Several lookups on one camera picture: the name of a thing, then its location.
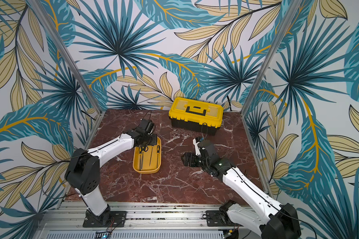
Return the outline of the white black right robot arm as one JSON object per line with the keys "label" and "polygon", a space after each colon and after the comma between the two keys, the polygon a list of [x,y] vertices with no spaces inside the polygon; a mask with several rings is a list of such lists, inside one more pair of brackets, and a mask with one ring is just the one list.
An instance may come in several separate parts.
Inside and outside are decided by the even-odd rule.
{"label": "white black right robot arm", "polygon": [[266,194],[226,157],[220,157],[214,144],[202,137],[193,139],[194,152],[181,156],[184,166],[199,167],[234,190],[251,208],[229,201],[219,208],[226,220],[244,226],[263,239],[298,239],[301,228],[296,209]]}

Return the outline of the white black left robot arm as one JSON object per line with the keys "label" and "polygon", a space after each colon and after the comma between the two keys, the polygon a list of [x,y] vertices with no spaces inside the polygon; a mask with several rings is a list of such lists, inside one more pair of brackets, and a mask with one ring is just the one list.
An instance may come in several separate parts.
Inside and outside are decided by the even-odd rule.
{"label": "white black left robot arm", "polygon": [[111,225],[110,206],[105,202],[100,189],[101,167],[117,155],[135,147],[153,146],[157,142],[152,120],[142,119],[135,128],[123,131],[113,140],[84,150],[77,149],[65,173],[65,180],[79,194],[87,206],[86,217],[100,227]]}

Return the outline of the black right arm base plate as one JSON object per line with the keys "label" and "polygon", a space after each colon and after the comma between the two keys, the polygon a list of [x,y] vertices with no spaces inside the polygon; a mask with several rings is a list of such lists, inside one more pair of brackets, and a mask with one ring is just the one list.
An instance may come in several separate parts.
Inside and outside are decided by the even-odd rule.
{"label": "black right arm base plate", "polygon": [[225,214],[219,210],[206,211],[202,218],[206,220],[208,227],[239,227],[239,224],[233,223]]}

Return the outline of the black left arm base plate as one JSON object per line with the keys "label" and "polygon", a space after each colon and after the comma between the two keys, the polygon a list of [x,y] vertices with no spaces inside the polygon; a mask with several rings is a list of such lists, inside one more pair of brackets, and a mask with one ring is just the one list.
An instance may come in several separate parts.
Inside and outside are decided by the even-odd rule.
{"label": "black left arm base plate", "polygon": [[96,216],[86,210],[83,222],[84,228],[123,228],[125,225],[126,211],[105,211],[102,215]]}

